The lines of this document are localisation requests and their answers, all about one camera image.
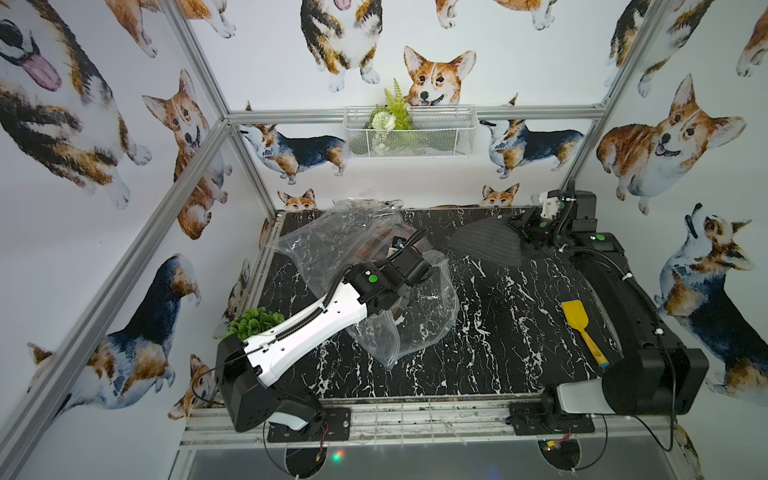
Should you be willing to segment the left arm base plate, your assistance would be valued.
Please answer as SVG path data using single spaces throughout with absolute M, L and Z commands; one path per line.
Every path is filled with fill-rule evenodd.
M 268 419 L 267 441 L 269 443 L 302 443 L 326 441 L 347 441 L 350 437 L 352 410 L 346 407 L 332 407 L 315 411 L 309 419 L 277 412 Z

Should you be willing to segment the clear plastic vacuum bag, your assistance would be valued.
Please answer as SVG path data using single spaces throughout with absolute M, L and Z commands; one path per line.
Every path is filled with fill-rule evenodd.
M 348 334 L 385 368 L 442 340 L 459 299 L 449 261 L 425 227 L 406 224 L 399 200 L 346 199 L 276 244 L 317 297 L 335 275 L 352 283 L 367 316 Z

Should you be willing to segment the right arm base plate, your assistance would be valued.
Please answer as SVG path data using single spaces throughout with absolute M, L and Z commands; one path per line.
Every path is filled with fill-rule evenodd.
M 589 415 L 565 413 L 539 402 L 510 402 L 505 422 L 517 436 L 564 436 L 596 431 Z

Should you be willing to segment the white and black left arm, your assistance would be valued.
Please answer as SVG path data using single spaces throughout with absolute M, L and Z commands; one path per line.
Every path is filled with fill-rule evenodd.
M 431 265 L 416 243 L 427 232 L 416 230 L 383 260 L 345 265 L 324 296 L 276 327 L 246 340 L 232 334 L 220 341 L 212 371 L 236 432 L 271 423 L 310 439 L 328 430 L 327 413 L 313 395 L 277 383 L 325 340 L 398 305 L 425 281 Z

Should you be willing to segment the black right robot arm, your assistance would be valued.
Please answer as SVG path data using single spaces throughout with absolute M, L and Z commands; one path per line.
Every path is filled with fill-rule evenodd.
M 525 244 L 566 257 L 588 282 L 621 351 L 619 360 L 600 364 L 601 378 L 557 386 L 559 407 L 569 414 L 684 415 L 709 362 L 666 326 L 619 240 L 598 231 L 595 211 L 593 193 L 553 190 L 522 219 Z

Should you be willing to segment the dark striped shirt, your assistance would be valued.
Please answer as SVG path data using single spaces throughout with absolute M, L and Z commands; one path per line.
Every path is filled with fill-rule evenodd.
M 541 254 L 521 220 L 512 216 L 467 224 L 450 236 L 447 248 L 505 268 L 520 268 L 524 260 Z

